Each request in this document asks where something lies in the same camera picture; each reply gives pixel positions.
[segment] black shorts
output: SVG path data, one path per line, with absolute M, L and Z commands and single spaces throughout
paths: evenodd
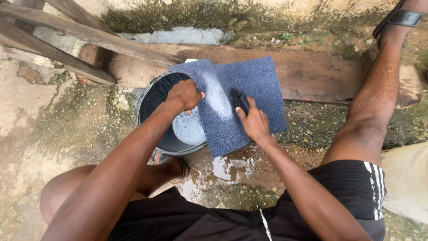
M 358 160 L 338 160 L 308 173 L 352 213 L 373 240 L 383 240 L 386 189 L 380 167 Z M 262 211 L 273 240 L 318 240 L 287 191 L 274 207 Z M 108 240 L 184 240 L 182 234 L 195 229 L 194 224 L 207 214 L 265 235 L 259 211 L 205 208 L 186 201 L 173 187 L 153 198 L 130 202 Z

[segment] person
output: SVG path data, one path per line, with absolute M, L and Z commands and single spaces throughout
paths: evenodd
M 395 14 L 399 8 L 426 12 L 428 1 L 401 0 Z M 148 198 L 190 172 L 181 158 L 161 153 L 153 156 L 159 165 L 147 165 L 173 119 L 204 97 L 192 80 L 183 80 L 100 165 L 75 168 L 46 184 L 40 210 L 49 226 L 42 240 L 383 240 L 380 151 L 397 101 L 401 47 L 412 29 L 400 22 L 408 18 L 393 17 L 375 30 L 378 58 L 319 167 L 306 172 L 287 155 L 254 99 L 248 99 L 248 116 L 236 109 L 287 188 L 274 207 L 210 209 L 186 201 L 176 188 Z

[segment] foot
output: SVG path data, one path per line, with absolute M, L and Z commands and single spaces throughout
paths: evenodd
M 155 156 L 153 157 L 153 160 L 159 164 L 159 160 L 161 157 L 162 153 L 160 152 L 156 152 Z M 172 157 L 172 156 L 168 156 L 162 163 L 162 165 L 166 165 L 168 166 L 168 170 L 170 170 L 175 178 L 186 178 L 189 173 L 190 173 L 190 169 L 184 165 L 184 170 L 183 167 L 181 165 L 181 161 L 178 157 Z
M 428 1 L 427 0 L 406 0 L 403 6 L 400 8 L 402 10 L 412 10 L 416 12 L 427 12 L 428 11 Z M 382 46 L 387 44 L 398 44 L 402 45 L 404 39 L 412 30 L 412 27 L 392 25 L 388 32 L 382 39 Z

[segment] hand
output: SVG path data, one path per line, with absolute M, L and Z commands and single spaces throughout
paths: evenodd
M 248 116 L 245 116 L 245 112 L 240 107 L 236 107 L 236 113 L 244 126 L 245 133 L 260 144 L 270 138 L 269 120 L 263 111 L 257 109 L 256 101 L 252 97 L 247 97 L 247 100 L 250 105 Z
M 178 84 L 168 92 L 166 100 L 180 102 L 182 104 L 182 111 L 191 111 L 199 101 L 205 97 L 203 92 L 196 91 L 196 85 L 193 80 L 180 80 Z

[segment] ground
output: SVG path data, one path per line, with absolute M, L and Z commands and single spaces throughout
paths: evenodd
M 375 41 L 374 26 L 344 30 L 236 31 L 228 44 L 243 47 L 302 48 L 336 51 L 343 58 L 363 58 Z M 421 78 L 428 68 L 426 22 L 406 43 L 403 63 L 415 65 Z M 39 240 L 47 225 L 39 210 L 40 191 L 54 176 L 77 166 L 99 164 L 136 127 L 136 102 L 141 89 L 85 86 L 67 71 L 47 78 L 34 66 L 0 60 L 0 237 Z M 428 93 L 420 104 L 397 109 L 388 126 L 385 149 L 427 141 Z M 281 146 L 305 169 L 317 167 L 344 123 L 346 105 L 284 101 L 287 132 L 275 134 Z M 207 149 L 185 157 L 192 174 L 174 180 L 193 202 L 213 208 L 254 210 L 274 205 L 284 184 L 266 155 L 254 143 L 213 159 Z M 385 211 L 385 240 L 422 240 L 428 226 Z

